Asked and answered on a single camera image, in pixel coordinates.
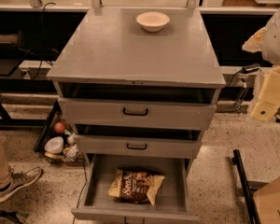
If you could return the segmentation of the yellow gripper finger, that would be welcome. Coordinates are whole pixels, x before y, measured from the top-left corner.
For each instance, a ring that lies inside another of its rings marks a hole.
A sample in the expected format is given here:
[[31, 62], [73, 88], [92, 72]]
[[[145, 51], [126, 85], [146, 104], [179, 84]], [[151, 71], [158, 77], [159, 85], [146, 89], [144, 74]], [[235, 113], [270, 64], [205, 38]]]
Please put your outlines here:
[[256, 103], [250, 111], [252, 119], [267, 121], [280, 108], [280, 65], [275, 65], [263, 76]]
[[262, 38], [266, 31], [265, 27], [257, 30], [252, 36], [250, 36], [246, 42], [242, 45], [242, 50], [255, 53], [258, 51], [262, 51]]

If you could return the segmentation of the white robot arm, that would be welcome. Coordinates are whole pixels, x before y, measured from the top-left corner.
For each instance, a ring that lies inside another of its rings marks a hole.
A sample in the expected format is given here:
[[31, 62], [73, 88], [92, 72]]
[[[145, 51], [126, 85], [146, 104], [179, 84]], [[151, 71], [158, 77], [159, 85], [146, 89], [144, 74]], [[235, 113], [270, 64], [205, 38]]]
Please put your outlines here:
[[250, 111], [253, 119], [269, 120], [280, 108], [280, 8], [263, 28], [244, 42], [242, 50], [260, 51], [262, 59], [273, 65], [264, 75], [256, 103]]

